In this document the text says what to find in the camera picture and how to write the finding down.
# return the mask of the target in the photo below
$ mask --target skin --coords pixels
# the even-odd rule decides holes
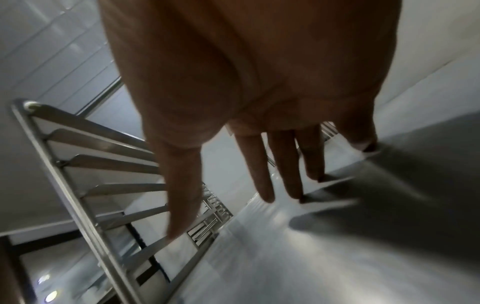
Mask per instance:
[[[202,197],[202,144],[227,124],[262,199],[275,194],[261,133],[288,194],[325,174],[319,123],[364,150],[396,46],[400,0],[100,0],[118,69],[165,177],[181,235]]]

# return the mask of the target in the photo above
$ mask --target ceiling light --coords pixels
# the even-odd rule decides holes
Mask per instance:
[[[45,282],[46,280],[48,280],[50,278],[50,275],[49,274],[46,274],[46,275],[42,275],[39,279],[38,279],[38,284],[42,284],[43,282]]]
[[[47,295],[46,298],[45,298],[45,303],[50,303],[51,301],[55,300],[57,295],[58,295],[58,292],[56,290],[50,292],[50,294]]]

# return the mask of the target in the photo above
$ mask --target gray surface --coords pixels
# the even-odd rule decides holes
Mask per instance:
[[[378,153],[335,136],[304,204],[278,175],[171,303],[479,303],[480,53],[377,110]]]

